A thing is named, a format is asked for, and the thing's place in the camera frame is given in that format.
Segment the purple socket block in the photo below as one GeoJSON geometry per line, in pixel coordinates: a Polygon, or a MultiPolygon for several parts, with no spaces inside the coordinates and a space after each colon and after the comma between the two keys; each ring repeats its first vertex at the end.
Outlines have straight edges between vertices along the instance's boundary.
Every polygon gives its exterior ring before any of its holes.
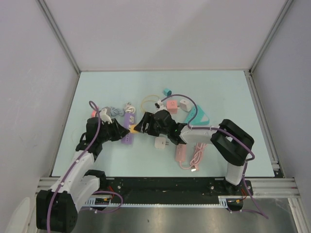
{"type": "MultiPolygon", "coordinates": [[[[131,113],[131,112],[126,112],[124,115],[124,121],[123,121],[123,126],[127,128],[128,130],[131,129],[131,126],[135,124],[136,120],[136,115],[131,113]]],[[[126,145],[132,145],[134,140],[134,134],[133,133],[128,133],[122,140],[121,142],[126,145]]]]}

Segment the yellow plug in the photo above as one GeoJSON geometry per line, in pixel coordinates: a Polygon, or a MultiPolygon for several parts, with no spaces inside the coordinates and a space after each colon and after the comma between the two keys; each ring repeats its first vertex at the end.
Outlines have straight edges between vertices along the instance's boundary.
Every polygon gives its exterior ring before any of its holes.
{"type": "Polygon", "coordinates": [[[130,133],[139,133],[139,131],[135,130],[136,125],[129,125],[130,133]]]}

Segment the white charger plug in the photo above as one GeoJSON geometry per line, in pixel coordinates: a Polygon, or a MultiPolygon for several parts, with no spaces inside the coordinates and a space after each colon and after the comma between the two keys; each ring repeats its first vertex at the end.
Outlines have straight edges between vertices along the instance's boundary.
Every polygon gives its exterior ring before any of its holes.
{"type": "Polygon", "coordinates": [[[165,137],[159,136],[155,138],[154,147],[159,150],[164,150],[166,146],[169,145],[169,142],[165,137]]]}

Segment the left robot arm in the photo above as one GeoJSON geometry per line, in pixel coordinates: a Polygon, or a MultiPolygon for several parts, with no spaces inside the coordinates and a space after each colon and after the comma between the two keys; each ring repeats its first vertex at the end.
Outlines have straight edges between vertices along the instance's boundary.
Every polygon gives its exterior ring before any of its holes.
{"type": "Polygon", "coordinates": [[[86,132],[81,135],[72,162],[48,190],[40,190],[36,196],[36,226],[47,232],[70,233],[78,213],[93,193],[107,190],[103,171],[93,170],[93,165],[107,141],[119,141],[129,134],[116,119],[102,121],[89,118],[86,132]]]}

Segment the teal power strip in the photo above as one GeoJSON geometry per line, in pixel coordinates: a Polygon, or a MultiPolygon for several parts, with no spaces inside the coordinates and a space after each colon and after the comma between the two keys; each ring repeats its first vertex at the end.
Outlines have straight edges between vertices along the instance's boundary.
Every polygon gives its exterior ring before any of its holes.
{"type": "MultiPolygon", "coordinates": [[[[196,117],[191,121],[191,125],[193,126],[206,126],[209,125],[210,123],[210,119],[209,117],[205,114],[205,112],[202,110],[202,108],[200,107],[200,105],[197,105],[197,115],[196,117]]],[[[195,115],[196,113],[196,109],[195,107],[192,107],[192,109],[190,110],[188,116],[186,117],[184,123],[188,123],[195,115]]]]}

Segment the pink cube socket adapter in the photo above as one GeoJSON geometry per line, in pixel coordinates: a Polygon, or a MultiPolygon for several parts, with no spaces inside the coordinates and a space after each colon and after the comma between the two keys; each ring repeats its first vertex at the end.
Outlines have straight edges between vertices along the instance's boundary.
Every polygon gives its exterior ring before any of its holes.
{"type": "Polygon", "coordinates": [[[166,108],[170,114],[177,114],[178,112],[178,102],[177,100],[166,101],[166,108]]]}

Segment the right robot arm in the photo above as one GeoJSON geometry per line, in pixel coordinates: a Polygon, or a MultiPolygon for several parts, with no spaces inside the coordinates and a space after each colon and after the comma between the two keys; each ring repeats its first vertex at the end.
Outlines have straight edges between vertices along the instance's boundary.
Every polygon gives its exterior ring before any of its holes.
{"type": "Polygon", "coordinates": [[[146,112],[142,120],[130,130],[152,136],[163,134],[175,145],[213,144],[227,161],[224,189],[230,195],[241,190],[246,163],[255,158],[252,152],[253,137],[229,119],[224,119],[218,127],[194,127],[176,122],[167,110],[160,110],[154,114],[146,112]]]}

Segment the pink power strip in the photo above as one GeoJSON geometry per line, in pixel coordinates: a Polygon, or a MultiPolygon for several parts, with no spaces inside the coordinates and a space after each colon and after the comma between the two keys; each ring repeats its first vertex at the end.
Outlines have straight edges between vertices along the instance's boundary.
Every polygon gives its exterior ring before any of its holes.
{"type": "Polygon", "coordinates": [[[186,144],[178,144],[176,146],[175,161],[176,162],[185,162],[186,152],[187,152],[187,145],[186,144]]]}

